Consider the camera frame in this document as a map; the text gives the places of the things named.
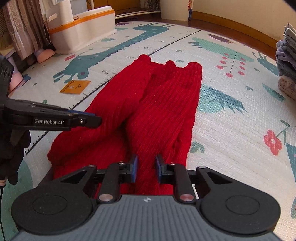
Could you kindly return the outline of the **black gloved hand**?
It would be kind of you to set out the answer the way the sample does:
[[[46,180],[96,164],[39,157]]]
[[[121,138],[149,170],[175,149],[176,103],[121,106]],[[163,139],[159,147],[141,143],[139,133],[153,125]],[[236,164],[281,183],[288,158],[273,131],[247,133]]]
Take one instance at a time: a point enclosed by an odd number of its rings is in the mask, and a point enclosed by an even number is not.
[[[25,148],[31,143],[30,131],[1,131],[1,180],[5,178],[11,185],[18,182],[18,170],[23,161]]]

